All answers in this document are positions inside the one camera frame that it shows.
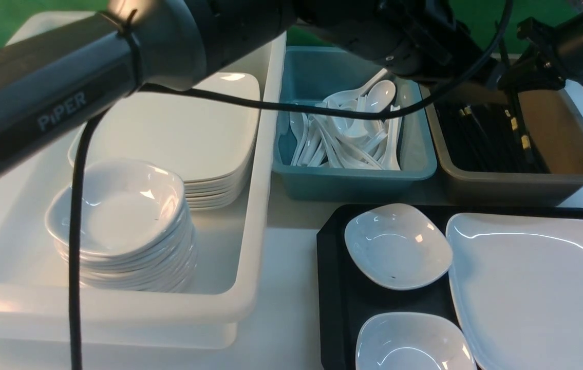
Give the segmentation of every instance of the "white table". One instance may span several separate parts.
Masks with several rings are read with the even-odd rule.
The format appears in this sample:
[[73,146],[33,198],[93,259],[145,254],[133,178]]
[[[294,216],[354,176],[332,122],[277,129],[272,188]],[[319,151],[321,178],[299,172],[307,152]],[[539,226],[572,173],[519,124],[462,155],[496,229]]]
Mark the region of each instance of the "white table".
[[[583,115],[583,92],[568,92]],[[583,189],[564,206],[583,207]],[[320,369],[315,235],[339,205],[292,201],[273,176],[256,308],[222,351],[84,346],[86,369]],[[0,369],[69,368],[64,343],[0,340]]]

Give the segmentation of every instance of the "black cable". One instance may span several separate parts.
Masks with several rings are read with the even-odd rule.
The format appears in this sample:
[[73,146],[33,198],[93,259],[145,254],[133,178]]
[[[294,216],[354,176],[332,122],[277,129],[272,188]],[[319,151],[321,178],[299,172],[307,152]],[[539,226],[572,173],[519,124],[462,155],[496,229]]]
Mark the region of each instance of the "black cable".
[[105,110],[92,117],[86,124],[79,140],[72,173],[72,196],[70,205],[70,261],[68,265],[68,310],[70,320],[70,356],[72,370],[82,370],[82,324],[79,297],[79,253],[81,245],[82,201],[84,194],[84,169],[88,147],[97,125],[108,112]]
[[364,120],[387,120],[394,119],[397,117],[403,117],[411,113],[415,113],[430,104],[435,103],[439,99],[443,98],[446,94],[451,92],[454,88],[458,87],[463,82],[472,78],[488,61],[493,52],[496,50],[505,30],[510,23],[510,16],[513,11],[513,0],[505,0],[505,5],[503,6],[502,18],[499,24],[499,28],[495,33],[495,37],[490,42],[490,45],[483,51],[481,57],[472,64],[462,75],[454,78],[448,83],[438,87],[435,91],[430,94],[426,99],[419,101],[409,107],[401,108],[396,112],[380,112],[380,113],[362,113],[362,112],[348,112],[347,110],[338,110],[330,108],[319,108],[311,107],[307,105],[295,105],[295,104],[283,104],[283,103],[270,103],[267,101],[257,101],[250,99],[236,98],[235,96],[229,96],[225,94],[219,94],[212,91],[189,89],[187,91],[176,91],[174,89],[169,89],[167,87],[145,84],[140,91],[150,91],[158,92],[164,94],[174,94],[179,96],[188,96],[191,98],[207,99],[213,101],[220,101],[221,103],[230,103],[233,105],[240,105],[242,107],[256,108],[261,110],[279,110],[280,112],[298,112],[307,113],[315,115],[326,115],[333,117],[343,117],[347,119],[364,119]]

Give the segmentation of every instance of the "stack of plates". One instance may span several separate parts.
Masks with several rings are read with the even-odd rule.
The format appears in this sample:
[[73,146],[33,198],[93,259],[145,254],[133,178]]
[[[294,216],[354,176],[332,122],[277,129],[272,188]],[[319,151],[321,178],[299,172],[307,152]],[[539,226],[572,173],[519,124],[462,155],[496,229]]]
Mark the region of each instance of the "stack of plates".
[[[71,187],[45,216],[61,257],[69,260]],[[118,290],[181,292],[198,250],[179,176],[136,161],[98,162],[86,170],[80,281]]]
[[[260,99],[255,77],[216,73],[197,86]],[[191,209],[225,207],[239,197],[251,174],[259,111],[203,99],[136,93],[106,114],[88,162],[129,158],[153,163],[183,178]],[[78,138],[68,153],[73,163]]]

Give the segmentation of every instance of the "bowl rim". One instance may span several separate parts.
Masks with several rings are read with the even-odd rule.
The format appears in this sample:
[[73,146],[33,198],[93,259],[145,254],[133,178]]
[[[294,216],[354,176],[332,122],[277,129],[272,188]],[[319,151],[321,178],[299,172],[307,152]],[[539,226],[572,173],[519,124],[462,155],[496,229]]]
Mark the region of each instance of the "bowl rim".
[[[167,176],[170,179],[169,183],[171,183],[172,189],[176,190],[178,192],[181,201],[178,202],[178,204],[176,205],[176,208],[174,210],[174,213],[172,214],[172,216],[170,216],[170,219],[166,221],[166,224],[164,225],[164,227],[162,227],[161,231],[158,232],[158,234],[156,234],[155,236],[153,236],[145,244],[138,246],[137,248],[134,248],[133,250],[129,251],[128,253],[122,253],[122,254],[116,254],[116,255],[113,255],[113,254],[109,255],[106,253],[94,253],[94,252],[89,253],[88,251],[84,251],[84,247],[82,246],[81,253],[83,255],[89,255],[89,256],[94,256],[94,257],[125,257],[127,255],[139,253],[140,251],[146,250],[147,248],[151,248],[152,246],[155,246],[157,243],[162,241],[167,235],[169,235],[170,232],[172,232],[175,229],[173,226],[178,222],[179,216],[181,215],[181,212],[184,209],[188,208],[188,206],[186,205],[185,186],[184,186],[184,182],[181,179],[181,177],[179,177],[179,175],[177,175],[176,173],[174,173],[172,171],[167,171],[167,170],[161,169],[150,162],[137,161],[137,160],[131,160],[131,159],[110,159],[110,160],[106,160],[106,161],[99,161],[99,162],[95,162],[94,164],[91,164],[90,166],[88,166],[85,169],[85,178],[87,178],[88,175],[91,175],[93,173],[93,171],[96,171],[97,169],[115,166],[116,164],[130,164],[130,165],[139,165],[140,164],[141,166],[149,167],[149,168],[157,171],[157,173],[161,173],[162,175]],[[49,232],[49,234],[52,237],[54,237],[55,239],[58,239],[58,241],[62,242],[66,246],[70,245],[69,235],[65,235],[65,234],[60,233],[60,230],[58,229],[58,223],[54,222],[54,216],[56,216],[54,213],[54,209],[57,206],[59,206],[59,203],[61,203],[61,201],[63,201],[63,199],[68,194],[71,196],[71,185],[72,184],[70,182],[66,187],[61,189],[61,191],[59,191],[56,194],[56,196],[54,197],[52,202],[49,204],[47,211],[45,212],[45,228],[47,229],[47,232]]]

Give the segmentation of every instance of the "black serving tray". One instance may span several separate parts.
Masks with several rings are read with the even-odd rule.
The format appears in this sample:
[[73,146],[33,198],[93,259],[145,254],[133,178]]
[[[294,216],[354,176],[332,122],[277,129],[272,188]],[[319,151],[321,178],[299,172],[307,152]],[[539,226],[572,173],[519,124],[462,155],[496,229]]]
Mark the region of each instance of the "black serving tray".
[[[442,316],[460,327],[448,274],[424,288],[397,292],[373,283],[351,260],[344,241],[348,221],[374,205],[349,205],[336,210],[316,236],[319,279],[321,363],[325,370],[355,370],[355,343],[364,323],[379,313],[411,311]],[[442,232],[458,213],[583,219],[579,208],[501,208],[416,206]]]

